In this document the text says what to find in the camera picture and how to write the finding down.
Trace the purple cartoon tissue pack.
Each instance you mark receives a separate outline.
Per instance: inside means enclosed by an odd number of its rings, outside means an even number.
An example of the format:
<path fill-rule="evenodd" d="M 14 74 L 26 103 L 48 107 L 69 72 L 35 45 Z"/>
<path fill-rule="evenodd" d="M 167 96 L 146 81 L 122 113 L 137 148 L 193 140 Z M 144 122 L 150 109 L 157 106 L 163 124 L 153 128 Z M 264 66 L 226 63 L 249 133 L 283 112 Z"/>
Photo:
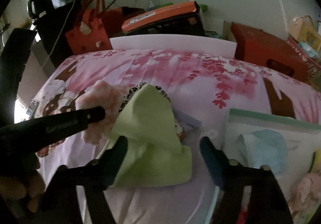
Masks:
<path fill-rule="evenodd" d="M 173 109 L 175 117 L 175 131 L 182 142 L 189 132 L 198 130 L 201 127 L 201 121 L 196 118 L 183 113 L 182 111 Z"/>

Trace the blue wet wipes pack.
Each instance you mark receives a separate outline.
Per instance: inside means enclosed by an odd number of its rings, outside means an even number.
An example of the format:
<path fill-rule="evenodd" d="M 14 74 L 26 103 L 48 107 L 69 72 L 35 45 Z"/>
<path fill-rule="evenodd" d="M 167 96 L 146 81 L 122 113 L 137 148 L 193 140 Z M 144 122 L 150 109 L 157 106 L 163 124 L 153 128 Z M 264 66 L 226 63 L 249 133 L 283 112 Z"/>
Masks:
<path fill-rule="evenodd" d="M 318 55 L 318 53 L 306 42 L 299 42 L 299 47 L 309 56 L 314 57 Z"/>

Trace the black white leopard scrunchie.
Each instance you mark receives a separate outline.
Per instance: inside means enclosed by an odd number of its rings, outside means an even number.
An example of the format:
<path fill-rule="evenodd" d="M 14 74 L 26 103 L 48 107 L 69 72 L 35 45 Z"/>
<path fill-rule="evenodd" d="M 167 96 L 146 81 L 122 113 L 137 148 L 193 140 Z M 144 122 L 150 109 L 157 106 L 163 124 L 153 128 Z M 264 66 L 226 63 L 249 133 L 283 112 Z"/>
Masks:
<path fill-rule="evenodd" d="M 147 99 L 157 99 L 160 96 L 164 97 L 169 103 L 171 102 L 168 94 L 157 85 L 151 85 L 146 82 L 141 82 L 138 85 L 135 85 L 125 93 L 124 99 L 118 110 L 121 113 L 126 106 L 131 106 L 135 101 L 147 97 Z"/>

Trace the red white patterned box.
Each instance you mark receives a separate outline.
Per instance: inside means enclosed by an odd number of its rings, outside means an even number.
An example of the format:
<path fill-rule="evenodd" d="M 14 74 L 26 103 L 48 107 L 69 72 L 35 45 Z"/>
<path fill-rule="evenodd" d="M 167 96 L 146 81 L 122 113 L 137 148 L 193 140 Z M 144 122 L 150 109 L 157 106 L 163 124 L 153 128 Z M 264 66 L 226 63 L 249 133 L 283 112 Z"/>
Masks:
<path fill-rule="evenodd" d="M 303 49 L 299 47 L 297 42 L 289 37 L 286 42 L 295 50 L 295 52 L 302 58 L 303 62 L 308 66 L 309 72 L 311 74 L 320 72 L 320 64 L 318 64 L 314 59 L 309 57 Z"/>

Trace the orange black box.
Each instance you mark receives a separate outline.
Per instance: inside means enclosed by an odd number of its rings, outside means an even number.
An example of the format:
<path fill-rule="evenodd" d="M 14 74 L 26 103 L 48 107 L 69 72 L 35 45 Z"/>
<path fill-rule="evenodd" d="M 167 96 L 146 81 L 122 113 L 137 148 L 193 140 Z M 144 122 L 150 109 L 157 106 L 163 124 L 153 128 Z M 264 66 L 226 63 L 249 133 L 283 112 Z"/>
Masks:
<path fill-rule="evenodd" d="M 125 21 L 122 32 L 128 36 L 148 34 L 205 36 L 200 11 L 201 7 L 195 1 L 161 7 Z"/>

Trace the pink cartoon print bedsheet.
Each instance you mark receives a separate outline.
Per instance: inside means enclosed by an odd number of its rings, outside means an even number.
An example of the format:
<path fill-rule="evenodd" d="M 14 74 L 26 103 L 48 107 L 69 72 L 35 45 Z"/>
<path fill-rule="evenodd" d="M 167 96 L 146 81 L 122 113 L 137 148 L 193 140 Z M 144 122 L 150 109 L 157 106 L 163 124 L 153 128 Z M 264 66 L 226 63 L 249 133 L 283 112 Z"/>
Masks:
<path fill-rule="evenodd" d="M 210 54 L 174 50 L 107 50 L 67 58 L 35 99 L 38 117 L 71 111 L 75 100 L 98 80 L 133 87 L 161 87 L 173 108 L 201 123 L 186 134 L 193 177 L 167 188 L 108 189 L 105 196 L 118 223 L 207 223 L 214 185 L 199 153 L 199 139 L 222 143 L 231 109 L 293 117 L 320 125 L 320 93 L 269 68 Z"/>

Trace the red cardboard box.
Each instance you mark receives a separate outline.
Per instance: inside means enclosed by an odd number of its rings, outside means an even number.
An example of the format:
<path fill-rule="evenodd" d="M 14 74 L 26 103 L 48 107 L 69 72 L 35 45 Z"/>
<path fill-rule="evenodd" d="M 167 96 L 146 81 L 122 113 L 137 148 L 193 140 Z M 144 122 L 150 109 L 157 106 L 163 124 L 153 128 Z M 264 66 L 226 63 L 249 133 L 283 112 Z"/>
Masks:
<path fill-rule="evenodd" d="M 231 24 L 236 40 L 235 59 L 278 71 L 298 81 L 306 81 L 308 66 L 284 40 L 239 23 Z"/>

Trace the pink white fuzzy cloth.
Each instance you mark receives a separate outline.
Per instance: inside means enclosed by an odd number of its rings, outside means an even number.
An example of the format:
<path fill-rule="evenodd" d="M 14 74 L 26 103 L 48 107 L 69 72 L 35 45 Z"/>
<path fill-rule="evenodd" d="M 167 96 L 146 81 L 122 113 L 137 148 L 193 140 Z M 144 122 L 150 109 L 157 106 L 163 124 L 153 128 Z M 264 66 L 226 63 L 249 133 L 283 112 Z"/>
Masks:
<path fill-rule="evenodd" d="M 76 109 L 87 110 L 90 120 L 88 128 L 82 131 L 84 142 L 98 145 L 111 134 L 127 93 L 125 85 L 113 86 L 99 80 L 77 98 Z"/>

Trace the green dumbbell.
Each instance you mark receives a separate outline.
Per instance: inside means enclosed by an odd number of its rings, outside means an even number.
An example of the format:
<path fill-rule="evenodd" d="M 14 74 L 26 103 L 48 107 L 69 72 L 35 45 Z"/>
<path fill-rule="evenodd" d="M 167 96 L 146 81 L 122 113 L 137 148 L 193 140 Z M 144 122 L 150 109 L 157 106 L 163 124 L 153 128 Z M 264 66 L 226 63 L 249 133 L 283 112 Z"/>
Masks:
<path fill-rule="evenodd" d="M 201 11 L 206 12 L 208 10 L 208 6 L 206 4 L 199 4 Z"/>

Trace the light blue face mask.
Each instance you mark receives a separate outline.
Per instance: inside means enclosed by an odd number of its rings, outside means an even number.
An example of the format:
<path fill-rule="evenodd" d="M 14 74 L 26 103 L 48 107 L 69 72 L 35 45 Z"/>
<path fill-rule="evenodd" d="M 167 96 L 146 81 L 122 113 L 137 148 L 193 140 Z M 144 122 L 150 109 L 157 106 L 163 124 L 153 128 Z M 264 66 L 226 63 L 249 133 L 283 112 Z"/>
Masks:
<path fill-rule="evenodd" d="M 246 166 L 254 169 L 269 166 L 276 178 L 287 172 L 288 148 L 279 132 L 265 129 L 241 134 L 236 145 Z"/>

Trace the pink cream scrunchie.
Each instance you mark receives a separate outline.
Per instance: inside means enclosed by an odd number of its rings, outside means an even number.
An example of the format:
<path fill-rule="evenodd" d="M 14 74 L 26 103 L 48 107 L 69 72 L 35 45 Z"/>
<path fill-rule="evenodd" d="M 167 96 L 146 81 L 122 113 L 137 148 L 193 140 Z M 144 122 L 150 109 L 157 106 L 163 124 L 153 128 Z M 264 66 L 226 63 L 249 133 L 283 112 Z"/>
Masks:
<path fill-rule="evenodd" d="M 299 214 L 307 214 L 314 206 L 320 202 L 320 174 L 308 173 L 292 189 L 291 199 L 288 206 L 295 218 Z"/>

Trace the white foam board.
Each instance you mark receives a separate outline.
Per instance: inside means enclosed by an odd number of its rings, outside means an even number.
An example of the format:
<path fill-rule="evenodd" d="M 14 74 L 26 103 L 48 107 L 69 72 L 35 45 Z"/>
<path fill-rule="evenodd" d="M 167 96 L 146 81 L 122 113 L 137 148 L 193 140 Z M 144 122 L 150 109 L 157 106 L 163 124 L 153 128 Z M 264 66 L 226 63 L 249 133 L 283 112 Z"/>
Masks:
<path fill-rule="evenodd" d="M 113 49 L 141 50 L 174 50 L 198 54 L 212 54 L 233 59 L 237 43 L 217 38 L 175 35 L 150 34 L 111 38 Z"/>

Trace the yellow sponge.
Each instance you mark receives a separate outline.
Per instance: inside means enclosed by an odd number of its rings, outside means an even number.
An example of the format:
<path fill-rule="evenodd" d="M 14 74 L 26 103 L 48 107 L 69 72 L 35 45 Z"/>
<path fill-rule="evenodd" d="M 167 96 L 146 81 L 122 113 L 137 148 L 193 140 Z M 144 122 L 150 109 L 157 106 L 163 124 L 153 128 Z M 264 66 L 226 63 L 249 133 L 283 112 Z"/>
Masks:
<path fill-rule="evenodd" d="M 313 154 L 310 172 L 320 173 L 320 170 L 321 170 L 321 149 L 317 149 Z"/>

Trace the light green cloth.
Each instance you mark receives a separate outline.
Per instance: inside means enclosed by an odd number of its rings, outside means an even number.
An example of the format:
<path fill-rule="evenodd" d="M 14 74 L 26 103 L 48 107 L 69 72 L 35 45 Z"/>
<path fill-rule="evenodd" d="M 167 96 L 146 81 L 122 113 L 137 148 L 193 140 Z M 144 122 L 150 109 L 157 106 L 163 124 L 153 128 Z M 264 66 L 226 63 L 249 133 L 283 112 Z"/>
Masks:
<path fill-rule="evenodd" d="M 162 187 L 188 182 L 192 177 L 192 152 L 175 131 L 170 103 L 162 96 L 139 99 L 118 115 L 106 148 L 118 138 L 128 140 L 128 150 L 114 187 Z"/>

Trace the red gift bag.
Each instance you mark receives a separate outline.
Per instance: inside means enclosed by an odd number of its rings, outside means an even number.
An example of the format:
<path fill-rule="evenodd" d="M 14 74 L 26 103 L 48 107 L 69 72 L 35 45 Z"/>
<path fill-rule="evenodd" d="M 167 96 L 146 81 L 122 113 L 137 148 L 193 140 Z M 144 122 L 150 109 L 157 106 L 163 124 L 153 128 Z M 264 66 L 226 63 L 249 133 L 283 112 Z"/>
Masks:
<path fill-rule="evenodd" d="M 111 50 L 110 39 L 124 33 L 124 22 L 144 12 L 127 6 L 107 10 L 105 0 L 85 0 L 73 28 L 65 34 L 73 55 Z"/>

